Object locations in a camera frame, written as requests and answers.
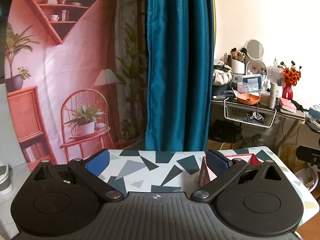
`white wall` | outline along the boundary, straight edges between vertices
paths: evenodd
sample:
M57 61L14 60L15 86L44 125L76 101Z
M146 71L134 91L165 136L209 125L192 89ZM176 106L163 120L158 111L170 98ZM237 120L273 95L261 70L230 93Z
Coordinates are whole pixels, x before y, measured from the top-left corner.
M0 160L11 168L26 162L13 129L5 84L0 85Z
M293 88L293 99L309 108L320 104L320 0L215 0L217 38L215 59L240 49L247 40L259 40L263 62L302 66L302 77Z

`velvet curtain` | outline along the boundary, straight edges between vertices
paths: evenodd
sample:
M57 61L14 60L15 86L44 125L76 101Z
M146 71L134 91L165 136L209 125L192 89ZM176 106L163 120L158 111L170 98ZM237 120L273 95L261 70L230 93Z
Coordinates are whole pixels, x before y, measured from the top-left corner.
M210 121L212 0L148 0L146 150L204 151Z

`red cabinet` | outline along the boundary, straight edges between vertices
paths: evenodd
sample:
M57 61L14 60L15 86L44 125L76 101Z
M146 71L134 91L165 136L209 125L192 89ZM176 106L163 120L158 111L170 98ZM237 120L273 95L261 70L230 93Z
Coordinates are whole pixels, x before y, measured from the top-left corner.
M55 164L41 115L37 87L8 93L7 98L13 127L30 170L43 159Z

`orange flowers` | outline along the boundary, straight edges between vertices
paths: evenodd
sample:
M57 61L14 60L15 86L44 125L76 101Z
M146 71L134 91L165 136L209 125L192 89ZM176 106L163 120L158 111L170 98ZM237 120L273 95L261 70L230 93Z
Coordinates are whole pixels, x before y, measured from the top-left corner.
M287 67L284 68L284 82L286 84L296 86L300 78L300 70L297 71L293 66L290 69Z

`red chair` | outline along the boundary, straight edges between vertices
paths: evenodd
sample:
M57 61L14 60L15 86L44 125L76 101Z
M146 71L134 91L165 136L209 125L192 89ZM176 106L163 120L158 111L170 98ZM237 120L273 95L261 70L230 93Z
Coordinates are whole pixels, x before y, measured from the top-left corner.
M104 114L101 116L100 119L97 119L97 124L103 123L106 126L95 130L94 133L80 136L77 133L77 127L69 127L66 122L73 119L73 115L71 110L80 109L81 105L89 105L89 106L95 106L97 109L100 109ZM103 143L103 135L106 135L108 140L108 146L107 148L113 149L114 144L112 141L112 138L110 136L110 127L109 127L109 121L108 121L108 104L105 99L105 97L98 91L93 89L81 89L79 91L74 92L71 94L62 104L61 111L60 111L60 117L61 117L61 131L62 131L62 141L63 144L60 146L60 149L64 149L67 161L69 161L69 152L68 148L79 145L80 152L82 158L84 158L84 151L82 144L88 141L92 141L94 139L99 139L101 142L101 149L104 148Z

